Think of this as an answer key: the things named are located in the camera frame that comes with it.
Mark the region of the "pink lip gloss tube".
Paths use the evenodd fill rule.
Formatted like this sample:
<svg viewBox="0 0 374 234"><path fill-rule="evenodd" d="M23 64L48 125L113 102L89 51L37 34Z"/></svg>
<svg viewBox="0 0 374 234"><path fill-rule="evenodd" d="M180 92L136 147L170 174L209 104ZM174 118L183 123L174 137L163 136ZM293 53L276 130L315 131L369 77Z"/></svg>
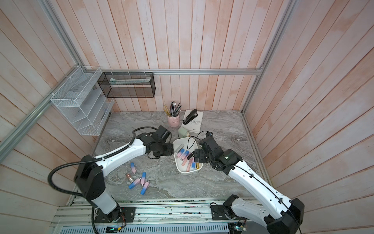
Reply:
<svg viewBox="0 0 374 234"><path fill-rule="evenodd" d="M186 172L189 172L191 170L191 165L192 165L192 159L189 160Z"/></svg>

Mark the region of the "blue pink lipstick top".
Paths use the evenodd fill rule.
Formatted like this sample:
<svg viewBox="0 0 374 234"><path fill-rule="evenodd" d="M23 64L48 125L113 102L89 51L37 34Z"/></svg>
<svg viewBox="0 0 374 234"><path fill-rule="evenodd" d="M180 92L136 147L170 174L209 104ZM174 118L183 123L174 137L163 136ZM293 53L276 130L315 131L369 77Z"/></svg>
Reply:
<svg viewBox="0 0 374 234"><path fill-rule="evenodd" d="M180 157L183 155L184 151L185 151L185 149L181 149L181 150L177 153L176 158L177 158L177 159L180 158Z"/></svg>

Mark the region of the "white storage tray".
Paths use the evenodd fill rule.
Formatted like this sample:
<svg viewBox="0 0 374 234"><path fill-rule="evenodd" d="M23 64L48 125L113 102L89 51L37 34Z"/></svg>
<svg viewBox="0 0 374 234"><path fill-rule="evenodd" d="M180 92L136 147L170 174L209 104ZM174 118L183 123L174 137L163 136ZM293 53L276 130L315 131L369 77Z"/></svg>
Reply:
<svg viewBox="0 0 374 234"><path fill-rule="evenodd" d="M180 139L177 139L173 142L173 148L174 148L174 151L177 149L177 147L181 144L184 144L184 147L183 149L188 150L190 153L193 152L195 149L198 149L198 145L196 144L196 142L194 142L192 140L192 138L189 138L189 137L185 137L185 138L180 138ZM175 160L175 164L176 164L176 167L177 167L177 170L179 171L180 174L182 175L188 175L188 174L191 174L191 173L195 173L195 172L198 172L200 171L204 164L202 163L199 163L200 164L200 168L199 169L191 169L189 172L186 172L186 169L187 169L187 166L188 166L188 163L186 163L185 166L182 166L182 162L181 161L181 157L180 158L176 158L177 156L177 153L174 152L174 160Z"/></svg>

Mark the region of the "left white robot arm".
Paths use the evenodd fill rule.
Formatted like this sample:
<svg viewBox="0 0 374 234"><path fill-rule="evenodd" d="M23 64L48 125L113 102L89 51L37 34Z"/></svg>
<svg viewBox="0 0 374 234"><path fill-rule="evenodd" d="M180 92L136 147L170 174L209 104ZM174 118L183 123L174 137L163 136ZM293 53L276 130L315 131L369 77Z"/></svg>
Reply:
<svg viewBox="0 0 374 234"><path fill-rule="evenodd" d="M153 153L156 159L173 155L172 133L163 126L140 127L132 131L131 141L104 155L87 155L79 162L74 181L85 198L94 208L105 214L110 222L121 216L122 210L109 194L104 177L119 166L142 155Z"/></svg>

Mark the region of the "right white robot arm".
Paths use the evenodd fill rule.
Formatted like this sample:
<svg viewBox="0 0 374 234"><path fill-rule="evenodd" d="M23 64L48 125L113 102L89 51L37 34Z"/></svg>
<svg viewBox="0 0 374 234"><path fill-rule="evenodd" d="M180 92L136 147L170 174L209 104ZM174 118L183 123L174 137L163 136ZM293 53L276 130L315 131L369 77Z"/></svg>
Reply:
<svg viewBox="0 0 374 234"><path fill-rule="evenodd" d="M236 180L259 202L259 205L231 195L222 205L214 205L212 212L227 219L244 218L256 222L270 234L295 234L301 232L305 205L299 199L290 199L270 186L257 175L235 151L223 150L212 132L204 139L195 139L198 148L193 151L194 160L209 164L218 172Z"/></svg>

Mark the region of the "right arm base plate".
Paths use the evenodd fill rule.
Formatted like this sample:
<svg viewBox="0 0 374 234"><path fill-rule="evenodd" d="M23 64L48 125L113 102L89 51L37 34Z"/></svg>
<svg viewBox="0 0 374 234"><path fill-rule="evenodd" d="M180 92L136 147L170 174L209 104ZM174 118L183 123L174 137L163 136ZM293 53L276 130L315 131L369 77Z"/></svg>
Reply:
<svg viewBox="0 0 374 234"><path fill-rule="evenodd" d="M211 217L213 220L248 220L248 218L237 216L225 205L219 205L212 202L210 205Z"/></svg>

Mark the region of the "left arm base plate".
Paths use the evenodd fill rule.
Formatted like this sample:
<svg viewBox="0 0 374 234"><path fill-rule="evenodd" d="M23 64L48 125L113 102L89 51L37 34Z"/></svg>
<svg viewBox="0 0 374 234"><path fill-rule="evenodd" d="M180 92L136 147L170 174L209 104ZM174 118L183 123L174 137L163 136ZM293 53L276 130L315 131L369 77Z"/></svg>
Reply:
<svg viewBox="0 0 374 234"><path fill-rule="evenodd" d="M132 223L135 216L135 207L115 208L109 214L103 213L99 208L95 209L94 223Z"/></svg>

